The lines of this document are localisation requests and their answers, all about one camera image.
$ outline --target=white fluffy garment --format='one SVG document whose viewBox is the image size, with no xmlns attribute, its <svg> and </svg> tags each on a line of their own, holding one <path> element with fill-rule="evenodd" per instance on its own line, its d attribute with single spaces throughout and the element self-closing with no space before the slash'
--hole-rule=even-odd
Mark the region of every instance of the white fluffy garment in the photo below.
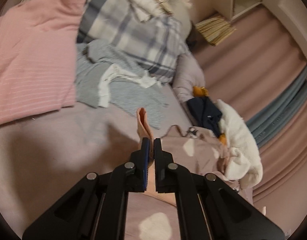
<svg viewBox="0 0 307 240">
<path fill-rule="evenodd" d="M 242 189 L 253 187 L 263 176 L 257 143 L 244 120 L 231 106 L 220 99 L 215 104 L 223 114 L 219 126 L 226 135 L 231 154 L 224 175 L 229 180 L 239 180 Z"/>
</svg>

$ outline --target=mattress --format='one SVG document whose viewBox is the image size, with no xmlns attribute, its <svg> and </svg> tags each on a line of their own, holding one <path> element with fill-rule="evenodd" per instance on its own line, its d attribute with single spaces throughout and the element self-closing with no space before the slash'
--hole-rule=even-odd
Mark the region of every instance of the mattress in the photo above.
<svg viewBox="0 0 307 240">
<path fill-rule="evenodd" d="M 174 124 L 183 130 L 191 126 L 171 87 L 163 87 L 163 92 L 169 106 L 164 109 L 161 129 L 152 128 L 155 138 Z M 1 214 L 21 236 L 88 172 L 104 174 L 128 161 L 138 142 L 136 118 L 114 105 L 94 109 L 76 103 L 0 126 Z M 132 196 L 130 203 L 135 203 Z M 166 203 L 159 206 L 170 209 Z M 177 221 L 176 208 L 172 208 L 170 220 Z M 177 223 L 172 226 L 177 232 Z"/>
</svg>

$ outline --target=pink cloth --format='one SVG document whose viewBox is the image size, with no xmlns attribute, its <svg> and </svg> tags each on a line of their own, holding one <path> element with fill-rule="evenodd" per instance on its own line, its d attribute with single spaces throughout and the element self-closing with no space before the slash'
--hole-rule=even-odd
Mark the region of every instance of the pink cloth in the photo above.
<svg viewBox="0 0 307 240">
<path fill-rule="evenodd" d="M 0 124 L 75 103 L 85 0 L 31 0 L 0 17 Z"/>
</svg>

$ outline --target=gray clothing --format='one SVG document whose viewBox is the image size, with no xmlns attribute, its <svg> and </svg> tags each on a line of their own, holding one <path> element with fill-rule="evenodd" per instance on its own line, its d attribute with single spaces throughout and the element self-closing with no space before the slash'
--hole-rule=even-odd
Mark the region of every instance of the gray clothing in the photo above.
<svg viewBox="0 0 307 240">
<path fill-rule="evenodd" d="M 98 85 L 102 75 L 112 64 L 117 64 L 138 76 L 144 75 L 145 70 L 143 68 L 105 40 L 93 40 L 89 44 L 77 44 L 77 54 L 75 81 L 77 101 L 92 107 L 98 107 Z M 145 89 L 126 79 L 115 78 L 109 84 L 109 88 L 111 103 L 134 116 L 139 107 L 145 107 L 149 124 L 155 128 L 160 128 L 162 108 L 166 104 L 165 96 L 157 84 Z"/>
</svg>

